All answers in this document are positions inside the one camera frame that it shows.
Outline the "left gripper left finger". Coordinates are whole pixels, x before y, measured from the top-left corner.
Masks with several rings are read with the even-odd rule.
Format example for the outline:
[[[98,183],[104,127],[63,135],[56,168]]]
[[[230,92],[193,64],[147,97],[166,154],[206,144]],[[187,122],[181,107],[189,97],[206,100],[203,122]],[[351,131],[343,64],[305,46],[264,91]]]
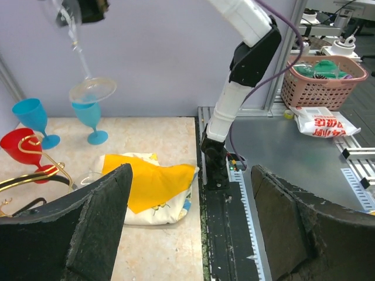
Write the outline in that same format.
[[[19,216],[1,218],[1,280],[110,280],[132,183],[125,164]]]

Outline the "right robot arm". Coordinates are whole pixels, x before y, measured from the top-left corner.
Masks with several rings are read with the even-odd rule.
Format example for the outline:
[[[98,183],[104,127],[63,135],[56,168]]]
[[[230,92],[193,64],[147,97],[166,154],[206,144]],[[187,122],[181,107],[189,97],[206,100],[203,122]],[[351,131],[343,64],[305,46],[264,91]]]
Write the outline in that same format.
[[[210,4],[243,38],[236,47],[229,75],[209,119],[200,143],[204,154],[207,188],[227,189],[227,150],[225,140],[240,107],[263,78],[279,44],[277,23],[258,1],[210,1]]]

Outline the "white red printed bag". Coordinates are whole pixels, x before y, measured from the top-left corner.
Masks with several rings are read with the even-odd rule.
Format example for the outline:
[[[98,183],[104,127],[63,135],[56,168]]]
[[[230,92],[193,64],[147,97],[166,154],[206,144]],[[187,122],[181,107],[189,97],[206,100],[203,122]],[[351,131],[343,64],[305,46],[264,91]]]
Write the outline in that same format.
[[[326,107],[291,107],[300,133],[315,138],[338,138],[353,136],[361,128],[353,125],[340,112]]]

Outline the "yellow floral cloth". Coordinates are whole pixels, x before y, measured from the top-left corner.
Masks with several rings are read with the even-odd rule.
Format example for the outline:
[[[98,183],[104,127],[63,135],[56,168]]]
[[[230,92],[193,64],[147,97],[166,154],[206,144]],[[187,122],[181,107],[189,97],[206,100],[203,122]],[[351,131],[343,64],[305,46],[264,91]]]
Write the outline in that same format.
[[[125,225],[174,224],[187,215],[198,167],[161,166],[156,153],[124,153],[101,155],[91,169],[105,175],[124,164],[131,165],[133,175]]]

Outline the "pink plastic basket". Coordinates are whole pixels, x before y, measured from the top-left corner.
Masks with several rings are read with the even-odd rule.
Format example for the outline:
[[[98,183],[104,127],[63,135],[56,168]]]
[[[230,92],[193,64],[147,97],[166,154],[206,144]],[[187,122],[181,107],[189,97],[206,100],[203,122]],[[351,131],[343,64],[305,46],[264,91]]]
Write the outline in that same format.
[[[288,107],[326,107],[337,111],[369,74],[345,56],[302,56],[296,64],[290,57],[281,87]]]

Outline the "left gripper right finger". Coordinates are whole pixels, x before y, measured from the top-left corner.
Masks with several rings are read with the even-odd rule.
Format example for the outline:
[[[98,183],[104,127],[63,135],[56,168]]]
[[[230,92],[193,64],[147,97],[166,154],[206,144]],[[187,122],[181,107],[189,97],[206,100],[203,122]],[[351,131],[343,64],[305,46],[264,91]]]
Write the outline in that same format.
[[[273,280],[374,280],[374,216],[255,165],[255,205]]]

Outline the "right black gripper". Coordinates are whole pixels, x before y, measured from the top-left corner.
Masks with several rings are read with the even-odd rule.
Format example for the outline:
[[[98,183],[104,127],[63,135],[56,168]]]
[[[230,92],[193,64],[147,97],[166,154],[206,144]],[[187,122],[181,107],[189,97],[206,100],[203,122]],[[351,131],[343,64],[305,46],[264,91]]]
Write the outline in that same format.
[[[109,9],[107,0],[78,0],[82,23],[96,23],[105,19]]]

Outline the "clear wine glass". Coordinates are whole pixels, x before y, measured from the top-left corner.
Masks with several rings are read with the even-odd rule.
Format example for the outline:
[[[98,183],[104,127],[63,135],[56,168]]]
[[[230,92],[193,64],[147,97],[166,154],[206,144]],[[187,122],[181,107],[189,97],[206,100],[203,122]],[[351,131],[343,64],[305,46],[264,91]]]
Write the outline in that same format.
[[[110,78],[92,76],[86,62],[80,40],[83,14],[79,1],[42,1],[42,7],[50,23],[68,35],[71,48],[80,61],[84,79],[69,91],[70,101],[91,104],[111,96],[117,89],[117,83]]]
[[[97,172],[88,172],[88,173],[85,173],[85,174],[82,174],[81,176],[79,176],[77,178],[77,180],[75,181],[75,184],[77,186],[78,189],[80,188],[83,188],[91,183],[94,183],[95,181],[99,180],[100,178],[102,178],[102,174],[101,173],[97,173]]]

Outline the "red wine glass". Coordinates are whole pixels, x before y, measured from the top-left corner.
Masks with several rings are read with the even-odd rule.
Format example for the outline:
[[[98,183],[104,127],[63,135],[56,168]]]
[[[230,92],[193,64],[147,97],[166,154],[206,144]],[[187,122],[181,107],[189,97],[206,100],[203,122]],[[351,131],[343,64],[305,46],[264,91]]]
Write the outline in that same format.
[[[46,172],[49,176],[57,173],[53,165],[40,164],[42,159],[42,144],[32,129],[19,128],[7,133],[1,139],[1,148],[14,160],[25,165],[35,165],[37,177]]]

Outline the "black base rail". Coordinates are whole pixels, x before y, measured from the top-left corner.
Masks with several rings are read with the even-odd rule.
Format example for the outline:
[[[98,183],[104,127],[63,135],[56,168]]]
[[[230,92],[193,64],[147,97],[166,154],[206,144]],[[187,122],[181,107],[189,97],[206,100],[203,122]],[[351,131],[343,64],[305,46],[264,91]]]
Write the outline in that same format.
[[[229,187],[199,185],[205,280],[265,280],[250,203],[241,170]]]

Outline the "aluminium frame rail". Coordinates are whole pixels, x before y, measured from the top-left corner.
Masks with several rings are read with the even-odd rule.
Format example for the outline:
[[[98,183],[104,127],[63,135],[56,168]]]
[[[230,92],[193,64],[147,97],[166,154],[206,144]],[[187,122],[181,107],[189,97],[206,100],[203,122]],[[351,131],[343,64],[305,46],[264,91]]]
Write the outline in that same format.
[[[374,215],[374,148],[361,147],[353,137],[334,140],[348,168],[342,173],[364,212]]]

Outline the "blue wine glass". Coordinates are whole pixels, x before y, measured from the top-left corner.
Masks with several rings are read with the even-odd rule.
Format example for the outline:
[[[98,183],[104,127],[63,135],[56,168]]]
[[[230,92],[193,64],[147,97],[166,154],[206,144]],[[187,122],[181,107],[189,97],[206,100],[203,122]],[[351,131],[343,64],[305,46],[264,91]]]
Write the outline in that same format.
[[[87,142],[91,145],[100,145],[108,139],[106,131],[97,130],[101,118],[101,109],[98,102],[91,104],[71,104],[78,120],[85,126],[91,128],[93,132],[87,137]]]
[[[22,125],[43,135],[43,149],[52,149],[60,143],[58,135],[48,135],[46,133],[48,117],[39,99],[27,98],[19,101],[12,107],[12,112]]]

